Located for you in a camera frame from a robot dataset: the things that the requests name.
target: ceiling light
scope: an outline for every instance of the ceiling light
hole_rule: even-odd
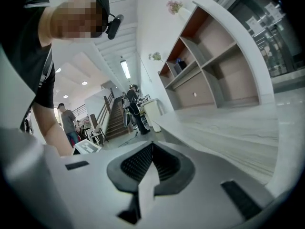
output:
[[[127,67],[126,60],[121,61],[121,66],[122,66],[122,68],[124,70],[126,78],[129,79],[130,78],[130,74],[129,74],[129,70],[128,70],[128,67]]]

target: person in black clothing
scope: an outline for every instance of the person in black clothing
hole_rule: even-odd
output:
[[[46,143],[55,146],[61,156],[70,155],[72,149],[53,110],[51,43],[53,39],[99,37],[108,27],[109,15],[109,0],[68,0],[57,7],[50,7],[49,0],[25,0],[2,23],[3,50],[36,95],[29,110],[32,107]]]
[[[141,135],[145,135],[150,132],[150,130],[147,130],[142,122],[142,119],[140,117],[140,111],[138,109],[138,106],[136,104],[136,101],[138,100],[138,96],[135,93],[137,90],[136,85],[130,85],[129,91],[127,92],[127,97],[130,102],[130,106],[128,107],[129,112],[133,115],[133,117],[136,119],[138,128],[141,132]]]

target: shelving unit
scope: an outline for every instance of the shelving unit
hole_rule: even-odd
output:
[[[179,74],[178,58],[187,64]],[[250,67],[238,43],[211,15],[196,7],[159,74],[175,110],[259,104]]]

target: white vase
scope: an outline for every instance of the white vase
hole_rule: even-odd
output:
[[[187,21],[190,16],[191,16],[191,12],[189,10],[187,10],[186,8],[182,7],[179,9],[179,12],[178,12],[180,18],[182,18],[184,21]]]

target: blue jeans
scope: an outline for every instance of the blue jeans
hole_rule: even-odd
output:
[[[72,145],[72,140],[73,140],[73,142],[74,142],[75,144],[78,143],[78,136],[77,136],[77,133],[76,133],[76,132],[66,133],[66,135],[67,135],[67,138],[68,138],[68,140],[69,140],[71,146],[73,146],[73,145]]]

